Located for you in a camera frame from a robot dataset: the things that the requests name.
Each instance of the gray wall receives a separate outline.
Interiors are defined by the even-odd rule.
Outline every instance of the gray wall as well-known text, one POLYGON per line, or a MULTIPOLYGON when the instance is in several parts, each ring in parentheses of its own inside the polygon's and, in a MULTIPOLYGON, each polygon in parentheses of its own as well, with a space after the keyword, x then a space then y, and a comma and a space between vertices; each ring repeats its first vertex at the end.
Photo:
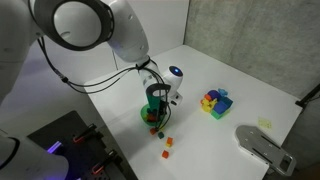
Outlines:
MULTIPOLYGON (((320 83, 320 1, 191 0, 185 44, 302 98, 320 83)), ((300 168, 320 161, 319 109, 310 103, 284 144, 300 168)))

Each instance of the table surface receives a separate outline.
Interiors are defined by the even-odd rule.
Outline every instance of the table surface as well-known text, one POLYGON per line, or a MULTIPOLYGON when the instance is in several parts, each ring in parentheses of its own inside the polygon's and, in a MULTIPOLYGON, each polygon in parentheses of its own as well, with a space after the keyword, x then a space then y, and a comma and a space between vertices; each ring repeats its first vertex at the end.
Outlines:
MULTIPOLYGON (((139 179, 262 179, 268 166, 242 151, 235 137, 239 125, 258 126, 258 119, 271 121, 272 128, 260 128, 282 144, 301 108, 297 98, 242 73, 188 46, 180 46, 152 58, 163 72, 170 65, 180 67, 184 80, 179 89, 184 97, 172 107, 164 128, 174 138, 171 148, 166 137, 151 136, 140 118, 146 104, 137 72, 130 72, 112 88, 90 98, 139 179), (220 120, 205 113, 200 100, 209 90, 223 88, 234 101, 231 111, 220 120), (168 150, 168 159, 161 157, 168 150)), ((86 84, 96 83, 112 74, 86 84)), ((100 87, 86 88, 86 91, 100 87)))

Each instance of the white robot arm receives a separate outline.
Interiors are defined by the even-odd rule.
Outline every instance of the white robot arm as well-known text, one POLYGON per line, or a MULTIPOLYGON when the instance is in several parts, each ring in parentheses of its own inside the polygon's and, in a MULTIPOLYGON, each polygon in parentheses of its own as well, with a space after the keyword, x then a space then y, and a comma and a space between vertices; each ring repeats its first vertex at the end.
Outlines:
MULTIPOLYGON (((161 77, 146 70, 160 74, 147 55, 145 32, 126 0, 1 0, 0 105, 14 85, 30 45, 43 35, 75 51, 108 42, 120 58, 137 64, 147 96, 167 93, 174 105, 182 100, 177 92, 183 78, 179 68, 171 66, 162 75, 165 86, 159 86, 161 77)), ((53 174, 66 174, 65 159, 49 155, 27 139, 0 135, 0 147, 0 179, 50 179, 53 174)))

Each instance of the green block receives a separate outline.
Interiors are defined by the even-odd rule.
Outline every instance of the green block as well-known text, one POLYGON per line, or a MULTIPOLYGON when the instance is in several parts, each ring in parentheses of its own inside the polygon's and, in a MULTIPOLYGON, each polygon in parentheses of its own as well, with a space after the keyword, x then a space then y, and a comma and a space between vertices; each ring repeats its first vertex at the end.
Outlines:
POLYGON ((225 116, 226 114, 228 114, 229 112, 230 112, 230 109, 227 109, 224 113, 218 114, 217 112, 212 110, 211 115, 218 120, 218 119, 222 118, 223 116, 225 116))

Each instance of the metal bracket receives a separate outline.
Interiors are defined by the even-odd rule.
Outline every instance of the metal bracket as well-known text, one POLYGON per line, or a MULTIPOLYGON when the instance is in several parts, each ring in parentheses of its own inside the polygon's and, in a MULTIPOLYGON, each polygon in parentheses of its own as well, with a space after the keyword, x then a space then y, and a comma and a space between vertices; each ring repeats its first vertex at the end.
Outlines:
POLYGON ((257 156, 283 176, 291 176, 296 159, 254 126, 239 126, 236 137, 242 148, 257 156))

